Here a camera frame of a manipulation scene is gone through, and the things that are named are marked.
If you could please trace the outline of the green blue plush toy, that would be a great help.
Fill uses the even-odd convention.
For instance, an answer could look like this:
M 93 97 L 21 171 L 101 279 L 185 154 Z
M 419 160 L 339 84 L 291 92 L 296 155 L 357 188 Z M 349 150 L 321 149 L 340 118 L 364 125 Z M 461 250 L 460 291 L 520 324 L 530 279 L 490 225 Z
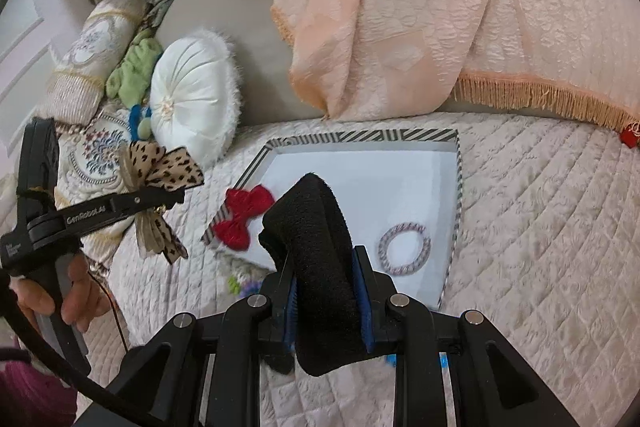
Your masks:
M 138 128 L 143 120 L 142 102 L 150 89 L 153 70 L 162 53 L 160 43 L 142 31 L 131 41 L 124 58 L 106 80 L 107 98 L 118 98 L 129 110 L 128 126 L 132 141 L 140 139 Z

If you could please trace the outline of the cream bolster pillow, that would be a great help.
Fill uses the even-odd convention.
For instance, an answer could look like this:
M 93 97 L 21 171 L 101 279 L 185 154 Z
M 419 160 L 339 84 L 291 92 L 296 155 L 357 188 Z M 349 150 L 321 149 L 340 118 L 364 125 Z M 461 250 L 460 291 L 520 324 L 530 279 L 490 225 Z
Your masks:
M 89 124 L 105 95 L 105 83 L 122 60 L 148 10 L 145 0 L 102 0 L 53 69 L 41 118 L 60 124 Z

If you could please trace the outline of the red satin bow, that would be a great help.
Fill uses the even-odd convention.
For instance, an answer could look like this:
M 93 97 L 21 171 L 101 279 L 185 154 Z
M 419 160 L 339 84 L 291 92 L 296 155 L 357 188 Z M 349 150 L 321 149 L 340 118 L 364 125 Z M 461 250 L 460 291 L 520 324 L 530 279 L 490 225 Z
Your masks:
M 224 205 L 230 216 L 212 225 L 214 235 L 232 251 L 247 251 L 250 247 L 247 222 L 263 215 L 275 201 L 262 185 L 256 185 L 250 191 L 228 188 Z

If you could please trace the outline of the quilted beige bedspread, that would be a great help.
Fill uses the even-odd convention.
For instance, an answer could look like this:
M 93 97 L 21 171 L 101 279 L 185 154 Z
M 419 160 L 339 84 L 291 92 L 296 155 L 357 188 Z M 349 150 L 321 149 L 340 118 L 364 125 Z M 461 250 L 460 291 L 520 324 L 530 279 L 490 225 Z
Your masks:
M 462 215 L 442 309 L 482 311 L 578 424 L 617 424 L 639 390 L 638 150 L 614 132 L 551 118 L 435 113 L 408 126 L 459 135 Z M 125 234 L 106 283 L 131 343 L 179 312 L 224 311 L 231 279 L 264 277 L 207 248 L 206 225 L 268 140 L 332 130 L 321 120 L 241 130 L 204 185 L 167 213 L 186 259 L 142 258 L 134 231 Z

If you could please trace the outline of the black velvet pouch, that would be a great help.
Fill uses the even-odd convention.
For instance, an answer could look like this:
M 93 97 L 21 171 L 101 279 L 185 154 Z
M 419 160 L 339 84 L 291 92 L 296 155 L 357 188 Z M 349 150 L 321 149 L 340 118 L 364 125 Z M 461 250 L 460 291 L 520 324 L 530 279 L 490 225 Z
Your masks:
M 333 192 L 307 173 L 262 216 L 262 248 L 296 280 L 298 364 L 318 377 L 366 352 L 355 291 L 354 246 Z

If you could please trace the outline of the striped black white tray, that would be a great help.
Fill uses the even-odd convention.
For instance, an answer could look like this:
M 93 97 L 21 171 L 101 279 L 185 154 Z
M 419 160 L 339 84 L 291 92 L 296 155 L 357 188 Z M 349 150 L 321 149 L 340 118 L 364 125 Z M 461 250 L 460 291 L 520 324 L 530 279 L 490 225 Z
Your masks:
M 326 181 L 352 243 L 403 294 L 438 309 L 462 199 L 459 133 L 442 128 L 253 128 L 230 185 L 280 198 L 304 174 Z

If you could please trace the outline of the round white satin pillow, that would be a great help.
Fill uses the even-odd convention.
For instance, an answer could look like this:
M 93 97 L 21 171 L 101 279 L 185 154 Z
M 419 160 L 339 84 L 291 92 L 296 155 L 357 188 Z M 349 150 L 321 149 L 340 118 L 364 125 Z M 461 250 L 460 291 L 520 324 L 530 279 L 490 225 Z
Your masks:
M 151 129 L 167 150 L 184 147 L 203 169 L 227 152 L 241 114 L 241 75 L 223 36 L 199 29 L 158 59 L 150 90 Z

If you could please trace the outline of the leopard print ribbon bow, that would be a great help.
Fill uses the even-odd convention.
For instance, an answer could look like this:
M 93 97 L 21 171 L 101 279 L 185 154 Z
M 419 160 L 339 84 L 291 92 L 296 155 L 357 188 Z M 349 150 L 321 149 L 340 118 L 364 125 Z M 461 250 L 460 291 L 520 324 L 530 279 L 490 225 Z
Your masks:
M 184 192 L 204 184 L 204 174 L 185 147 L 166 150 L 156 142 L 134 141 L 118 149 L 119 172 L 128 192 L 146 188 L 158 190 L 160 202 L 134 215 L 140 256 L 163 255 L 172 265 L 189 257 L 163 213 L 174 205 L 169 196 L 177 196 L 179 204 Z

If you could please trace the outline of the red tassel ornament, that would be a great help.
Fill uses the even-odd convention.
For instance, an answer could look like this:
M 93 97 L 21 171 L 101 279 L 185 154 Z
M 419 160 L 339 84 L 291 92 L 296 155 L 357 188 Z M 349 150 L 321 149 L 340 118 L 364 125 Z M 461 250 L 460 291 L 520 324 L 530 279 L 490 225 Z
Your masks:
M 640 124 L 638 122 L 628 124 L 628 126 L 620 132 L 620 142 L 629 148 L 638 147 L 640 145 Z

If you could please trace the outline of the peach fringed blanket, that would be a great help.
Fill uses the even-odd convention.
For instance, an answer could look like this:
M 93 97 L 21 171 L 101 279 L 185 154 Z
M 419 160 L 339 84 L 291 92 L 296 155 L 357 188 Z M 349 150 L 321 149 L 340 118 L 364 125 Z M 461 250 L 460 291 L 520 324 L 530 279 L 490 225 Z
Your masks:
M 273 0 L 271 14 L 293 90 L 333 119 L 456 100 L 639 121 L 639 0 Z

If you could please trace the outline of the embroidered floral cushion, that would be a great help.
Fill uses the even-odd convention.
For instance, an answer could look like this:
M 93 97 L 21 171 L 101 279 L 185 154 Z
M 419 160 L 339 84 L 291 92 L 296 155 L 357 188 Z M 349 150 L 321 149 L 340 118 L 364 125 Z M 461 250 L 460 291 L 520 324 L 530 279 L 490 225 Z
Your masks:
M 130 142 L 128 116 L 124 108 L 105 106 L 89 126 L 60 135 L 58 184 L 54 189 L 58 209 L 126 192 L 118 153 L 122 144 Z

